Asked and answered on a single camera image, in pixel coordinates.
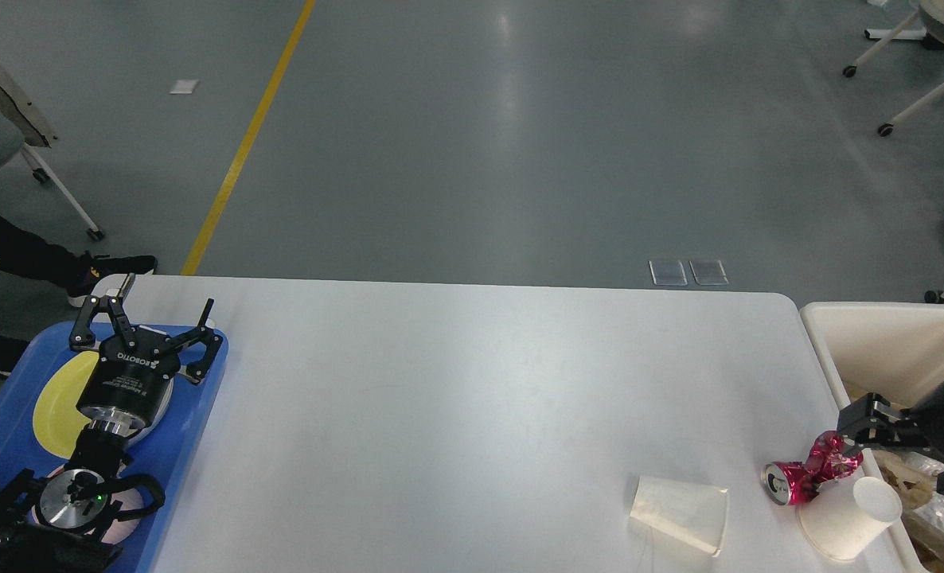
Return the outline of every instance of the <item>chair caster wheel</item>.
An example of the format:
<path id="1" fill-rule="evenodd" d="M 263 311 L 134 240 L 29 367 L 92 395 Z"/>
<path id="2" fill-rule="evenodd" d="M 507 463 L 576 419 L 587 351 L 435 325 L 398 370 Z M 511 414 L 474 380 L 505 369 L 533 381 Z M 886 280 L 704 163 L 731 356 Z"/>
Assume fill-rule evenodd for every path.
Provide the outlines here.
<path id="1" fill-rule="evenodd" d="M 944 303 L 942 293 L 938 290 L 929 290 L 924 294 L 924 302 L 928 304 L 941 305 Z"/>

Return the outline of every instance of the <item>crushed pink can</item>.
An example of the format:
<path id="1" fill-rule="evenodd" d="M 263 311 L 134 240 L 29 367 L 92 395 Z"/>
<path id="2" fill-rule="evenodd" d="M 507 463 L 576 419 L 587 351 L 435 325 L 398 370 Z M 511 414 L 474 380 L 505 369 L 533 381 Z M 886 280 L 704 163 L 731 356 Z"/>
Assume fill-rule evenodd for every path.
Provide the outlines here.
<path id="1" fill-rule="evenodd" d="M 763 468 L 763 488 L 780 505 L 799 505 L 818 496 L 818 486 L 846 478 L 864 460 L 861 452 L 844 456 L 844 439 L 838 432 L 824 431 L 811 445 L 804 462 L 774 462 Z"/>

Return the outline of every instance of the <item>white table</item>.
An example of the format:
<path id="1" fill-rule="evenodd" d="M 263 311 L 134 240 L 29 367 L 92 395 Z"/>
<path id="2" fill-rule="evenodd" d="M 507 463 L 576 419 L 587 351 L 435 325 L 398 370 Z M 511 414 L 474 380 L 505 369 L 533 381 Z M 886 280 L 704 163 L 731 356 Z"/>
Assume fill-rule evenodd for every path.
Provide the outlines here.
<path id="1" fill-rule="evenodd" d="M 901 570 L 760 489 L 837 413 L 778 294 L 146 276 L 126 309 L 207 297 L 228 369 L 156 572 Z M 720 557 L 629 523 L 640 473 L 730 487 Z"/>

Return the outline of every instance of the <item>trash bin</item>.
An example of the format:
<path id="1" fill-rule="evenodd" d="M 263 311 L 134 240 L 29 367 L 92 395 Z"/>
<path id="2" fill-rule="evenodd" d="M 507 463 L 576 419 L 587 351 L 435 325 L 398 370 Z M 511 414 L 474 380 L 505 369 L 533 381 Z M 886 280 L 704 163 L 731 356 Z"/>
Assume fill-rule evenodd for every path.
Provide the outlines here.
<path id="1" fill-rule="evenodd" d="M 851 403 L 848 391 L 915 406 L 944 381 L 944 305 L 811 303 L 801 319 L 837 407 Z M 867 450 L 862 467 L 882 477 Z M 890 534 L 904 570 L 924 572 L 904 526 L 895 523 Z"/>

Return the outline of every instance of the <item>plastic cup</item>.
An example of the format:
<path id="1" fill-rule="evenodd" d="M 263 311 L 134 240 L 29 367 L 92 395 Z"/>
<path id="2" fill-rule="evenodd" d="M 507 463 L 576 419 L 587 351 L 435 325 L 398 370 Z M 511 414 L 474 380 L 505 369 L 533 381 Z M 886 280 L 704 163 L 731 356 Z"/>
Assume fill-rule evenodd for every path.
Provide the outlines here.
<path id="1" fill-rule="evenodd" d="M 716 557 L 724 543 L 727 510 L 726 487 L 643 475 L 631 517 Z"/>
<path id="2" fill-rule="evenodd" d="M 818 497 L 799 505 L 804 536 L 822 555 L 851 561 L 880 533 L 900 519 L 900 497 L 882 479 L 842 479 Z"/>

